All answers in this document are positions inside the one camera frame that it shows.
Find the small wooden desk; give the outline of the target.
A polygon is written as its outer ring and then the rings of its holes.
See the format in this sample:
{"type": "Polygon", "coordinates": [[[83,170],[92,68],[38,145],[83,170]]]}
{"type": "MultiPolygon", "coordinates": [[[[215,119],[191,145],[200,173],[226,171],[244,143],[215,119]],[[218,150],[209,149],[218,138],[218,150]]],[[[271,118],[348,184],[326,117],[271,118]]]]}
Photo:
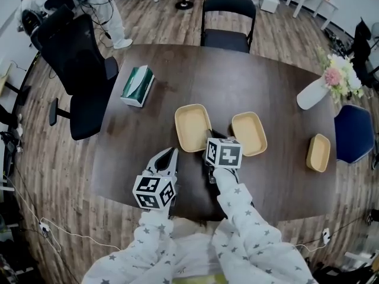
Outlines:
{"type": "Polygon", "coordinates": [[[5,73],[0,74],[0,96],[3,93],[4,88],[8,88],[17,94],[18,105],[24,105],[31,90],[31,86],[24,86],[22,89],[18,89],[8,82],[9,74],[12,65],[10,64],[5,73]]]}

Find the pink white flower bouquet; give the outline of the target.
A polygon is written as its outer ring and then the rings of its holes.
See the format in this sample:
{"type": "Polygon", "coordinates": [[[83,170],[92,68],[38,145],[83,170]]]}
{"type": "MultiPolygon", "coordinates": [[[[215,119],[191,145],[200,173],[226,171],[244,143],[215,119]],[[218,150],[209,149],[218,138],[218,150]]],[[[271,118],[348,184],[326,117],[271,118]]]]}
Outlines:
{"type": "Polygon", "coordinates": [[[328,54],[322,47],[317,47],[317,57],[323,70],[324,87],[330,92],[334,103],[342,98],[364,95],[362,83],[358,78],[349,57],[328,54]]]}

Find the white vase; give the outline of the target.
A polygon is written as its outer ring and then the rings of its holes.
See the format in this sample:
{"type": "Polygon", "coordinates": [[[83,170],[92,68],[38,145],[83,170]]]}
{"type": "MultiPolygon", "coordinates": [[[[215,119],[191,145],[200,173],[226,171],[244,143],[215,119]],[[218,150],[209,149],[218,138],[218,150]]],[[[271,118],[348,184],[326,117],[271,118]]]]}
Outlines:
{"type": "Polygon", "coordinates": [[[329,92],[324,76],[306,86],[296,97],[297,105],[308,110],[320,102],[329,92]]]}

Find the green white tissue box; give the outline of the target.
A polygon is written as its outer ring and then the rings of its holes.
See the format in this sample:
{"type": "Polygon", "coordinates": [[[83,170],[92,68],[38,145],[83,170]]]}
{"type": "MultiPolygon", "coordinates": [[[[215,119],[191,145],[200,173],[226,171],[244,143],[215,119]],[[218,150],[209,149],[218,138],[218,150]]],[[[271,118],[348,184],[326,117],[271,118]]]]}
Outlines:
{"type": "Polygon", "coordinates": [[[134,67],[124,86],[120,99],[126,105],[142,108],[154,78],[155,76],[148,65],[134,67]]]}

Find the person's left forearm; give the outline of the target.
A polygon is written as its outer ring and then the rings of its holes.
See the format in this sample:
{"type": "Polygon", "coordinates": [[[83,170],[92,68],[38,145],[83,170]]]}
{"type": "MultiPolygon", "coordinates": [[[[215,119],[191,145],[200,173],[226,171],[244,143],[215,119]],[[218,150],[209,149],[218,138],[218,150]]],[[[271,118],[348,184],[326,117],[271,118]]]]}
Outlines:
{"type": "Polygon", "coordinates": [[[176,243],[166,212],[142,213],[133,242],[98,259],[81,284],[172,284],[176,243]]]}

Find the small white cabinet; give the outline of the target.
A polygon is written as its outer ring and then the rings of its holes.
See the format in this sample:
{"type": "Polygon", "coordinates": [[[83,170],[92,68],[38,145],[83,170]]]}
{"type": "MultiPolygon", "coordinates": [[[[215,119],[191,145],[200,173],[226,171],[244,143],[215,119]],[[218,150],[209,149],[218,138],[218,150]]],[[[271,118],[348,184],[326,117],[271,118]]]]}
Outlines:
{"type": "Polygon", "coordinates": [[[276,12],[279,4],[279,0],[259,0],[260,9],[272,14],[276,12]]]}

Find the blue chair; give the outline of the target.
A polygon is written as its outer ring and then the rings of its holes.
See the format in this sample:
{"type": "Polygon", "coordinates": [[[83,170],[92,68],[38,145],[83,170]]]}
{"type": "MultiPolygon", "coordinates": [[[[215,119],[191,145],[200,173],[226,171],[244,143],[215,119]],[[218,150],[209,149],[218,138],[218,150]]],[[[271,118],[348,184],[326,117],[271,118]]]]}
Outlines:
{"type": "Polygon", "coordinates": [[[344,105],[334,122],[337,160],[353,164],[374,148],[372,116],[365,108],[344,105]]]}

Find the black office chair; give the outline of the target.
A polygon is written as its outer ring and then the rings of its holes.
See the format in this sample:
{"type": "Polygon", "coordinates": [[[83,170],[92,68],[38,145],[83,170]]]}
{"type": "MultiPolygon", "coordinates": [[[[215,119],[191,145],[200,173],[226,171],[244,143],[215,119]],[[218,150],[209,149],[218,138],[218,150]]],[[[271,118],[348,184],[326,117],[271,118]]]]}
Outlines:
{"type": "Polygon", "coordinates": [[[361,18],[355,28],[354,42],[349,49],[349,54],[354,54],[351,62],[361,83],[364,86],[379,92],[379,64],[376,65],[376,67],[372,66],[372,68],[367,67],[366,65],[371,54],[371,47],[368,43],[368,40],[370,39],[370,29],[361,18]]]}
{"type": "Polygon", "coordinates": [[[39,26],[37,39],[43,59],[71,97],[69,111],[58,107],[58,99],[53,100],[49,124],[55,125],[61,116],[69,119],[74,140],[95,135],[102,126],[118,64],[114,57],[106,59],[100,53],[91,16],[75,17],[62,5],[39,26]]]}

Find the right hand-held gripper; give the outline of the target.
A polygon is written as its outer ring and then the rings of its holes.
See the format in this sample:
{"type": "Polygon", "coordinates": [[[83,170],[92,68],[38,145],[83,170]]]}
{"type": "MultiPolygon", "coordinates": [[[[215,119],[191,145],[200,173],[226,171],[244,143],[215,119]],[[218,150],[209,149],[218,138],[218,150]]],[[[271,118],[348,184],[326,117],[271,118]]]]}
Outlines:
{"type": "Polygon", "coordinates": [[[207,176],[210,184],[215,184],[213,172],[217,168],[227,169],[239,181],[237,170],[242,162],[242,145],[236,139],[216,131],[206,131],[206,148],[203,159],[207,168],[207,176]]]}

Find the beige tray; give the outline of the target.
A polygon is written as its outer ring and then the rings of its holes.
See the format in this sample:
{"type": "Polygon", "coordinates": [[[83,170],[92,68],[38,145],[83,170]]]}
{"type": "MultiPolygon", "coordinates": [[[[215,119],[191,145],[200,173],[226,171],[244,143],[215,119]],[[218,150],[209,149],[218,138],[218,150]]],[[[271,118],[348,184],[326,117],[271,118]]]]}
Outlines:
{"type": "Polygon", "coordinates": [[[308,168],[323,173],[329,161],[330,141],[322,134],[316,134],[310,141],[306,158],[308,168]]]}
{"type": "Polygon", "coordinates": [[[190,104],[175,112],[175,126],[181,148],[187,153],[205,150],[210,119],[201,104],[190,104]]]}
{"type": "Polygon", "coordinates": [[[261,120],[254,112],[244,112],[232,118],[232,130],[243,147],[243,155],[256,156],[267,149],[267,139],[261,120]]]}

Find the black folding chair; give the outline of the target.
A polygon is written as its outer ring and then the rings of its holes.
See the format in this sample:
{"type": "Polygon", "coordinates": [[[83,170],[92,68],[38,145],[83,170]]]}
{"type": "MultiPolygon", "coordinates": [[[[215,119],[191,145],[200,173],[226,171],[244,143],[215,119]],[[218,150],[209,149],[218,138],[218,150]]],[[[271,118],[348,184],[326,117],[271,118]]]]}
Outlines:
{"type": "Polygon", "coordinates": [[[256,20],[256,7],[252,0],[204,0],[201,18],[200,46],[249,53],[256,20]],[[252,20],[248,34],[205,28],[208,12],[231,12],[252,20]]]}

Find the person's right forearm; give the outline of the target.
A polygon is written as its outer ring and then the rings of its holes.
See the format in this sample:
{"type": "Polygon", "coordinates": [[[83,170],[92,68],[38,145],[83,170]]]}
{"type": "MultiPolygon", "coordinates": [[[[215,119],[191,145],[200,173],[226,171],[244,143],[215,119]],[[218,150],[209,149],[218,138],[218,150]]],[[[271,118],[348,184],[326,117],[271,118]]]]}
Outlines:
{"type": "Polygon", "coordinates": [[[253,207],[246,186],[226,169],[216,169],[214,177],[226,218],[212,245],[227,284],[318,284],[297,248],[253,207]]]}

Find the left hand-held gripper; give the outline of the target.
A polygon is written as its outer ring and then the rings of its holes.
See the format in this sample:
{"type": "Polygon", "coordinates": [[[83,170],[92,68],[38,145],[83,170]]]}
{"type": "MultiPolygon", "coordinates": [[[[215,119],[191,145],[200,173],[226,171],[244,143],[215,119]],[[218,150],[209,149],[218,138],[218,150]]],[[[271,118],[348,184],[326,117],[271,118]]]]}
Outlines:
{"type": "Polygon", "coordinates": [[[138,175],[133,186],[133,195],[142,209],[163,210],[176,197],[177,148],[167,148],[154,155],[146,170],[154,176],[138,175]]]}

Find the person's torso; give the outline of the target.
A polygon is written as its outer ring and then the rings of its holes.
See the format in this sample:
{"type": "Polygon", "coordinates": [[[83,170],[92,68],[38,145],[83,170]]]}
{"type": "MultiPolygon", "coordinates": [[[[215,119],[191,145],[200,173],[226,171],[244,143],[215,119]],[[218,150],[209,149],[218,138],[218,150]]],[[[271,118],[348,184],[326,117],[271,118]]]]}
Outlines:
{"type": "Polygon", "coordinates": [[[218,221],[174,218],[171,234],[176,243],[173,284],[227,284],[211,244],[218,221]]]}

